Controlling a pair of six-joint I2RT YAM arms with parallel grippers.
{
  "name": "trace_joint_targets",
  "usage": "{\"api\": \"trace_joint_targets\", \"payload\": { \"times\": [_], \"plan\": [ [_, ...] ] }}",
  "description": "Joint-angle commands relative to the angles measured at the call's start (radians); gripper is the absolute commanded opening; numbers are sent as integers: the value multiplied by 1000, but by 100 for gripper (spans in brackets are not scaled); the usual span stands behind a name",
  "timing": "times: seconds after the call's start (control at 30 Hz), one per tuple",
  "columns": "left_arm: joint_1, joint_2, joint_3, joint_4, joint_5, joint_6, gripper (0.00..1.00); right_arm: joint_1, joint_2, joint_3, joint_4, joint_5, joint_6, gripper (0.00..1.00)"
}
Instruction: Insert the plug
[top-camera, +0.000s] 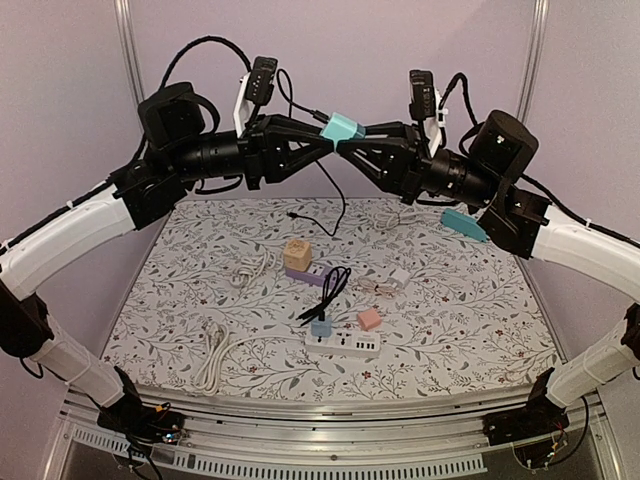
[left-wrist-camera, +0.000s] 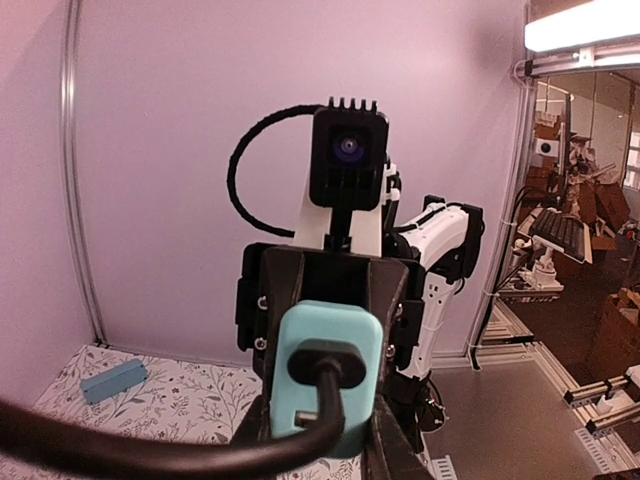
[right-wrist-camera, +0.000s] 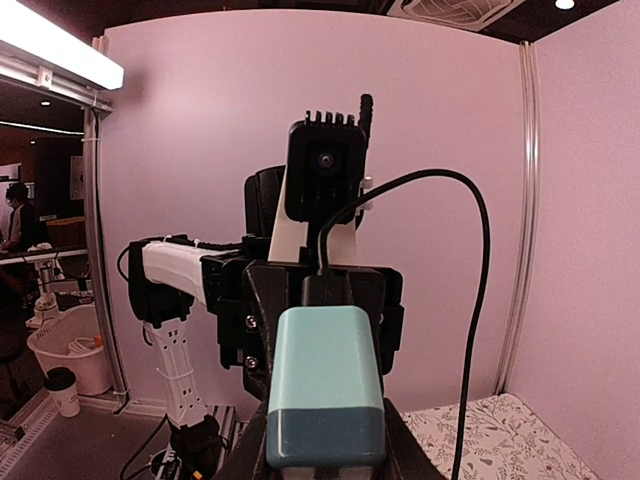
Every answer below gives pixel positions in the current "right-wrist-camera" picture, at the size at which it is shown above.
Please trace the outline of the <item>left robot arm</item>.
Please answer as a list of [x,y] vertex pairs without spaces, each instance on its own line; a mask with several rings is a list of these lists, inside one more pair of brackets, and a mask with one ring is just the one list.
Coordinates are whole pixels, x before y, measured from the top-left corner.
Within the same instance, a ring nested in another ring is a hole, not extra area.
[[[292,261],[272,259],[287,176],[278,166],[246,180],[238,244],[170,235],[129,245],[129,301],[159,357],[180,477],[395,479],[398,413],[383,378],[400,346],[402,276],[352,263],[322,273],[303,246]],[[195,303],[217,318],[221,363],[242,367],[259,401],[230,453],[195,387]]]

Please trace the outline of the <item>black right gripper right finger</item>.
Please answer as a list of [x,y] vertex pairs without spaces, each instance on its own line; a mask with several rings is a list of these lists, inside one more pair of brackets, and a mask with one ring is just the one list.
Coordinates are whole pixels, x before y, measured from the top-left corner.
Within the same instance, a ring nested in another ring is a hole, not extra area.
[[382,478],[390,480],[445,480],[433,465],[390,399],[384,398],[387,458]]

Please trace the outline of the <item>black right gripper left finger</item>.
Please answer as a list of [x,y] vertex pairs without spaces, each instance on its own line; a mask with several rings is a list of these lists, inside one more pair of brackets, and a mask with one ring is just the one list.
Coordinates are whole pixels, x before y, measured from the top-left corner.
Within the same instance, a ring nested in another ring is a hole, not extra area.
[[268,401],[262,401],[214,480],[268,480],[273,471],[266,461]]

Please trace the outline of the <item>teal charger plug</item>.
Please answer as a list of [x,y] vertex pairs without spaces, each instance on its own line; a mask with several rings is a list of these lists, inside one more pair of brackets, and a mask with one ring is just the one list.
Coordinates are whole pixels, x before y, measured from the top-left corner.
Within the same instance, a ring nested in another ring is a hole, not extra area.
[[302,306],[278,321],[268,465],[285,479],[370,479],[386,458],[385,412],[369,317]]

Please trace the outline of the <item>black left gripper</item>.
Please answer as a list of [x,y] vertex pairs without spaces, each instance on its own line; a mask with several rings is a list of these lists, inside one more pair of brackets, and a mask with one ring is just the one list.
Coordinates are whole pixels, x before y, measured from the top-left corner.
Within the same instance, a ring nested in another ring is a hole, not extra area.
[[[220,363],[243,368],[251,396],[268,396],[280,315],[303,300],[303,281],[316,263],[269,262],[258,247],[211,254],[201,260],[206,308],[217,317]],[[369,316],[380,376],[393,367],[400,348],[404,307],[402,274],[389,267],[337,266],[347,298]]]

